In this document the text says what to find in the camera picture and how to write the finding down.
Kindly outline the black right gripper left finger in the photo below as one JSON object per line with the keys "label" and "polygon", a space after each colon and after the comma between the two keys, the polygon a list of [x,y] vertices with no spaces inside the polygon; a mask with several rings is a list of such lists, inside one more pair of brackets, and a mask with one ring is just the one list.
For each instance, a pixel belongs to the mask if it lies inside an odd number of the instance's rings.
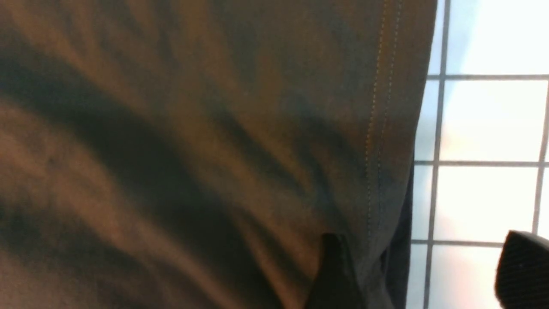
{"label": "black right gripper left finger", "polygon": [[305,304],[306,309],[364,309],[352,258],[343,235],[322,235],[321,266]]}

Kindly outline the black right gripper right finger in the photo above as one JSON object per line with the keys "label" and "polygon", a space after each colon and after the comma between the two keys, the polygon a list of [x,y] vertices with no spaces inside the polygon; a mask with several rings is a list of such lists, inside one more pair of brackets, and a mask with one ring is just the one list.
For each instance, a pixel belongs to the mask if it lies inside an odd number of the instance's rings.
{"label": "black right gripper right finger", "polygon": [[503,309],[549,307],[549,241],[527,231],[509,231],[502,247],[495,295]]}

